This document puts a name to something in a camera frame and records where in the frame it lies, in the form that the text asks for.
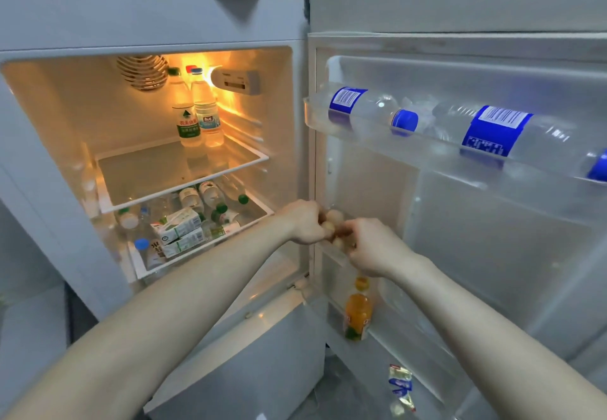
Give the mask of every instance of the white carton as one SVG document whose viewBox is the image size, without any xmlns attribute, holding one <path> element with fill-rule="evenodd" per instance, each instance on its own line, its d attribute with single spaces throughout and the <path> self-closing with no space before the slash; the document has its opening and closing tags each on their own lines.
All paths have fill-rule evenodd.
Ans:
<svg viewBox="0 0 607 420">
<path fill-rule="evenodd" d="M 196 244 L 200 244 L 205 240 L 205 234 L 202 228 L 196 228 L 193 232 L 186 234 L 183 238 L 179 238 L 177 241 L 162 246 L 162 251 L 166 258 L 171 258 L 178 255 L 184 250 L 188 250 L 190 247 L 194 247 Z"/>
<path fill-rule="evenodd" d="M 167 245 L 200 227 L 200 217 L 196 211 L 186 207 L 150 225 L 158 235 L 160 242 Z"/>
</svg>

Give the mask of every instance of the refrigerator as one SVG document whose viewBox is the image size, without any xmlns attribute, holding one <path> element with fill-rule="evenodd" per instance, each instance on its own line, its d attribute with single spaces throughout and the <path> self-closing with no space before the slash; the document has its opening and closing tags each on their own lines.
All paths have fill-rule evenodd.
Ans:
<svg viewBox="0 0 607 420">
<path fill-rule="evenodd" d="M 361 137 L 304 102 L 332 81 L 600 131 L 603 1 L 0 0 L 0 198 L 99 319 L 298 198 L 377 217 L 604 390 L 605 184 L 372 122 Z M 188 81 L 189 65 L 212 83 L 225 133 L 195 165 L 164 85 L 166 67 Z M 254 220 L 146 269 L 117 211 L 221 175 L 246 187 Z M 368 338 L 346 340 L 355 278 L 328 243 L 285 244 L 145 412 L 286 419 L 321 378 L 326 344 L 376 418 L 497 418 L 390 281 L 373 282 Z M 398 409 L 390 364 L 413 372 L 416 412 Z"/>
</svg>

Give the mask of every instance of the round vent grille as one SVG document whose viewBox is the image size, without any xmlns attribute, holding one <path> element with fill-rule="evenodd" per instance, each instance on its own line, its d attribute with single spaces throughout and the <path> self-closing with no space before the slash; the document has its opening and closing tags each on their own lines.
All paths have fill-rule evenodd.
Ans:
<svg viewBox="0 0 607 420">
<path fill-rule="evenodd" d="M 161 55 L 118 57 L 116 65 L 125 81 L 138 91 L 155 91 L 166 83 L 169 63 Z"/>
</svg>

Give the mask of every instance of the orange juice bottle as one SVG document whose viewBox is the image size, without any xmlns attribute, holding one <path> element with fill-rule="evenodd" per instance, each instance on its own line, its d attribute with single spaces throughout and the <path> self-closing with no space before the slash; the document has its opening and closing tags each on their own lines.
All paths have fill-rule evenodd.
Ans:
<svg viewBox="0 0 607 420">
<path fill-rule="evenodd" d="M 345 305 L 344 335 L 348 340 L 358 341 L 367 336 L 373 305 L 367 295 L 369 278 L 359 276 L 354 287 L 358 293 L 353 293 Z"/>
</svg>

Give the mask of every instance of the blue bottle cap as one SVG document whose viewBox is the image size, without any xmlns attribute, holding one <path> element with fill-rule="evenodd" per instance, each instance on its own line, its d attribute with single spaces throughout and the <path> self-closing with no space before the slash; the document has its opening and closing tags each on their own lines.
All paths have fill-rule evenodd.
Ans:
<svg viewBox="0 0 607 420">
<path fill-rule="evenodd" d="M 419 119 L 420 117 L 414 111 L 400 109 L 392 118 L 392 127 L 398 127 L 399 129 L 415 132 Z"/>
<path fill-rule="evenodd" d="M 592 166 L 586 177 L 592 180 L 607 182 L 607 150 L 598 157 L 597 162 Z"/>
<path fill-rule="evenodd" d="M 135 240 L 135 248 L 137 250 L 146 250 L 150 246 L 150 242 L 147 239 L 141 238 Z"/>
</svg>

